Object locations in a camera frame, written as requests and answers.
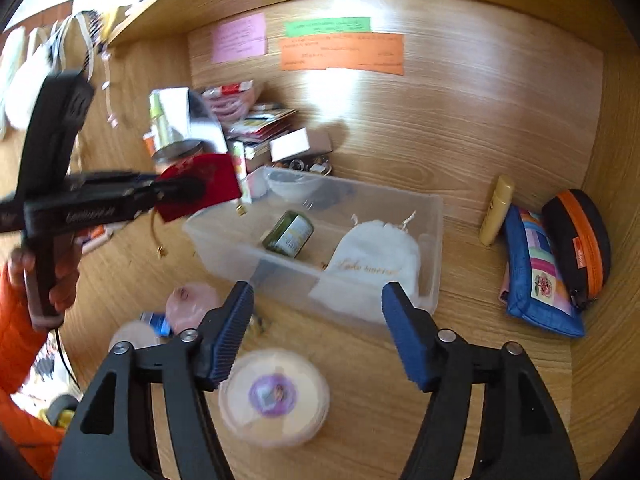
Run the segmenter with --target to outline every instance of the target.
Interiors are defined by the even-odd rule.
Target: orange sticky note
[[[282,70],[351,68],[404,75],[404,35],[338,32],[280,40]]]

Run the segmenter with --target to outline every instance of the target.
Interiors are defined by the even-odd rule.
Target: transparent plastic bin
[[[245,205],[245,215],[238,216],[236,205],[225,203],[195,214],[184,225],[202,263],[213,275],[249,282],[257,294],[341,324],[379,330],[384,326],[382,316],[379,322],[372,322],[367,319],[370,316],[348,312],[348,306],[336,312],[313,300],[309,293],[321,278],[336,280],[337,288],[345,286],[342,278],[323,275],[322,269],[342,237],[353,228],[353,215],[358,222],[382,220],[399,226],[415,211],[407,232],[418,243],[421,263],[418,294],[410,299],[419,308],[435,311],[442,259],[440,196],[264,167],[246,181],[253,202]],[[294,260],[266,251],[261,245],[287,210],[304,213],[314,226]],[[382,290],[354,281],[348,286],[359,288],[358,295],[367,298],[371,309],[382,309]]]

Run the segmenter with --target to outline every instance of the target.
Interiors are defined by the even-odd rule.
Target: pink sticky note
[[[264,14],[223,23],[213,31],[213,62],[224,63],[267,53]]]

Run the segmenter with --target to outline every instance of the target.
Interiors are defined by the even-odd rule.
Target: green sticky note
[[[285,22],[284,30],[288,38],[333,32],[371,32],[371,18],[318,18]]]

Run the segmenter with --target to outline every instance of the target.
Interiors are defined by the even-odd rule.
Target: purple sticker
[[[249,390],[251,405],[263,416],[287,415],[297,400],[296,387],[282,374],[264,375]]]

